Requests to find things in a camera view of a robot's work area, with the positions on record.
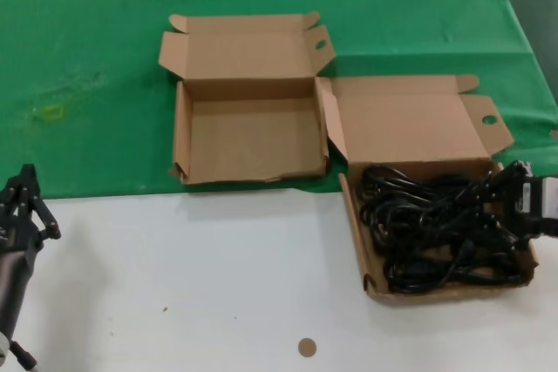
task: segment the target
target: cardboard box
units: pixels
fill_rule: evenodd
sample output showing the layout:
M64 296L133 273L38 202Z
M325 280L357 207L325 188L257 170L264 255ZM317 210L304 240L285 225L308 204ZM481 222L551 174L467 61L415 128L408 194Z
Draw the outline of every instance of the cardboard box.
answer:
M374 251L370 232L358 218L354 193L370 163L394 166L417 179L449 173L486 176L488 170L498 170L492 156L514 140L492 99L469 93L479 80L475 76L321 78L318 84L330 140L349 165L341 184L366 293L424 300L500 292L504 287L450 283L429 294L392 294L382 270L384 258ZM533 249L520 258L527 285L537 266Z
M183 17L160 64L178 75L174 164L180 181L321 176L327 132L315 75L334 57L307 15Z

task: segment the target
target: box lid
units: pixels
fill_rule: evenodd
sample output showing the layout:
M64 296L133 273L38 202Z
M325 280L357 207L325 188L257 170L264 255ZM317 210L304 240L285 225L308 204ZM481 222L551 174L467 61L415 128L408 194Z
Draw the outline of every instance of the box lid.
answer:
M328 134L349 165L488 159L514 139L476 76L320 78Z
M310 78L335 52L319 14L170 16L159 63L185 80Z

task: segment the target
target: power cord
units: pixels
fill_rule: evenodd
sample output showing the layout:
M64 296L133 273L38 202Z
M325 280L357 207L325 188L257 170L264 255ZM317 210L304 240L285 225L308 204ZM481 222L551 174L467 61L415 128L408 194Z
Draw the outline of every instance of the power cord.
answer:
M360 220L385 257L384 276L392 292L423 294L448 282L522 282L518 238L483 210L479 191L496 196L489 190L491 175L419 181L389 166L364 170L357 186Z
M41 372L37 361L29 352L26 352L17 342L11 342L10 352L16 357L17 362L27 372Z

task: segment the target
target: green tablecloth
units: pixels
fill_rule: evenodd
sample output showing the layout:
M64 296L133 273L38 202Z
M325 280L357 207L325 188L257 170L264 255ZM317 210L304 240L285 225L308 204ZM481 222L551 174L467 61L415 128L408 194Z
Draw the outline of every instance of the green tablecloth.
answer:
M174 83L157 65L172 13L318 10L329 76L480 76L516 142L500 155L558 173L557 107L507 0L0 0L0 179L34 162L47 197L173 193ZM325 179L278 186L338 189ZM203 186L188 190L260 187Z

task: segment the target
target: white table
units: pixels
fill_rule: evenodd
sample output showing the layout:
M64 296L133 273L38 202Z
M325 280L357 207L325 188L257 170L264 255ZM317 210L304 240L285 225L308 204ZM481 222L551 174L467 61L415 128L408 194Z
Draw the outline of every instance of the white table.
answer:
M48 205L63 238L39 255L15 334L44 372L558 369L558 240L537 242L528 288L401 308L363 292L340 194Z

